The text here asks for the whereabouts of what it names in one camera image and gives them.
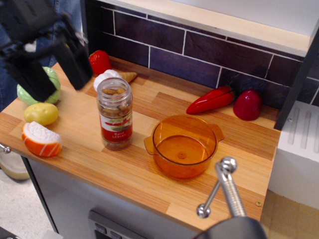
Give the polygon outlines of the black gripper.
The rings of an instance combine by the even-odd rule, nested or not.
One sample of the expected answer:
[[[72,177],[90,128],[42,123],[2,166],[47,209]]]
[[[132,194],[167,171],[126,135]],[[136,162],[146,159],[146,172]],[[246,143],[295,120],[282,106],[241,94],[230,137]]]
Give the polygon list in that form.
[[[93,76],[88,54],[81,43],[81,32],[73,26],[67,13],[57,13],[50,0],[2,0],[0,24],[10,39],[7,46],[18,49],[51,34],[58,24],[56,40],[40,50],[38,56],[53,55],[76,90],[82,89]],[[56,92],[45,70],[38,62],[21,60],[5,62],[13,79],[39,102]]]

